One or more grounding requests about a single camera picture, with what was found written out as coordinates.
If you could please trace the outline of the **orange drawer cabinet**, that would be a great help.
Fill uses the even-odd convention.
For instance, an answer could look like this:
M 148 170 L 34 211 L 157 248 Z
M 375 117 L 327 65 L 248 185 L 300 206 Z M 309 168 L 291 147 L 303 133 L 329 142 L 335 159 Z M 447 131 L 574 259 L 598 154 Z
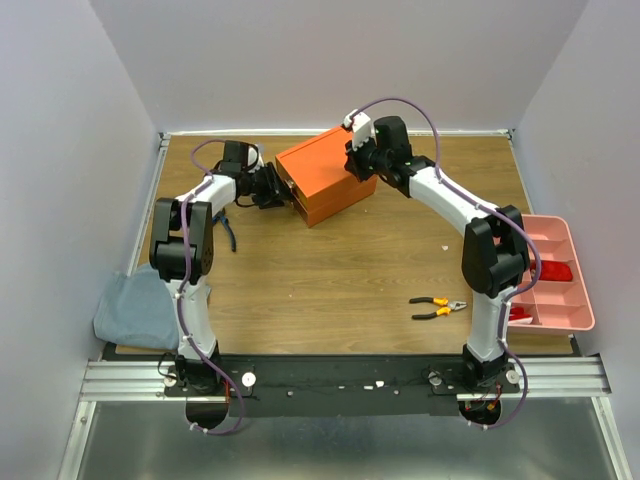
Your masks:
M 349 132 L 335 127 L 275 157 L 276 170 L 309 228 L 375 193 L 375 177 L 360 182 L 345 170 L 350 139 Z

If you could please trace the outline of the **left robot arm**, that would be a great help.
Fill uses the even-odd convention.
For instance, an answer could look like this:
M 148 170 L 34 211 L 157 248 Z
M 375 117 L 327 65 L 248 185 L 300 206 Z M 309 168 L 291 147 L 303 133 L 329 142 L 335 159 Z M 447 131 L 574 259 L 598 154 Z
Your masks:
M 170 378 L 201 395 L 229 382 L 215 364 L 218 339 L 208 319 L 206 277 L 214 263 L 214 217 L 230 204 L 266 209 L 288 200 L 286 185 L 255 144 L 222 140 L 221 160 L 211 168 L 199 163 L 196 154 L 216 142 L 207 140 L 190 154 L 203 173 L 195 187 L 156 201 L 149 245 L 150 265 L 171 296 L 178 328 L 175 372 Z M 241 197 L 250 202 L 241 203 Z

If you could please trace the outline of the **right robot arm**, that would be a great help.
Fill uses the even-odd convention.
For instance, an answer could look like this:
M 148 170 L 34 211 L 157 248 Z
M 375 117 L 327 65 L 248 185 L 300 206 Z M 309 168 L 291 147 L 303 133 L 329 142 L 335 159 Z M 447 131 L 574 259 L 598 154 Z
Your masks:
M 505 371 L 511 299 L 529 267 L 521 212 L 499 208 L 453 182 L 438 163 L 416 155 L 398 116 L 372 120 L 348 114 L 345 169 L 359 181 L 378 176 L 449 222 L 463 238 L 461 270 L 473 292 L 471 333 L 463 347 L 460 379 L 480 392 Z

